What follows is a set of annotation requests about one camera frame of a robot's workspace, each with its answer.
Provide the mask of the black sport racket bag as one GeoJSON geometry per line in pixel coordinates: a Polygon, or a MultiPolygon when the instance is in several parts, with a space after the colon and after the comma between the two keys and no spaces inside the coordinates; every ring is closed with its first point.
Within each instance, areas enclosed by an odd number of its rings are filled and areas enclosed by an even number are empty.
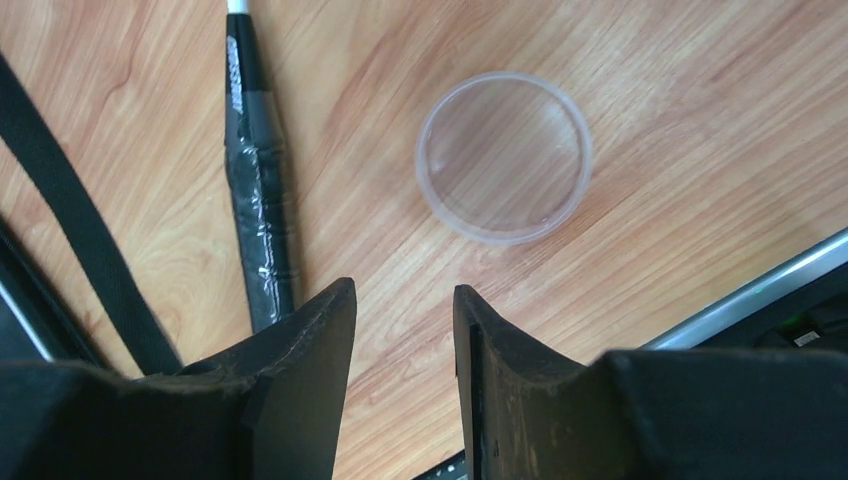
{"type": "Polygon", "coordinates": [[[179,356],[71,162],[5,58],[1,138],[54,214],[138,367],[146,375],[177,373],[179,356]]]}

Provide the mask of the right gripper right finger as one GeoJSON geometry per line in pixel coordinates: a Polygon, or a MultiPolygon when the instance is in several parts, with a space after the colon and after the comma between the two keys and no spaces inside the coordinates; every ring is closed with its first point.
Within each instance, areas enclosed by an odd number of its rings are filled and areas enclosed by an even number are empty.
{"type": "Polygon", "coordinates": [[[767,349],[610,350],[582,365],[453,297],[473,479],[843,479],[847,358],[767,349]]]}

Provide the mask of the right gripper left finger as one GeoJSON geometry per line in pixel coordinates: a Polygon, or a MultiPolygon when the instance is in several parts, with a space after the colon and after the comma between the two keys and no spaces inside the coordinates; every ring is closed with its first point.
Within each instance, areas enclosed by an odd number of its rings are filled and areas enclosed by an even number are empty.
{"type": "Polygon", "coordinates": [[[340,278],[174,375],[80,361],[1,367],[5,479],[329,479],[357,299],[340,278]]]}

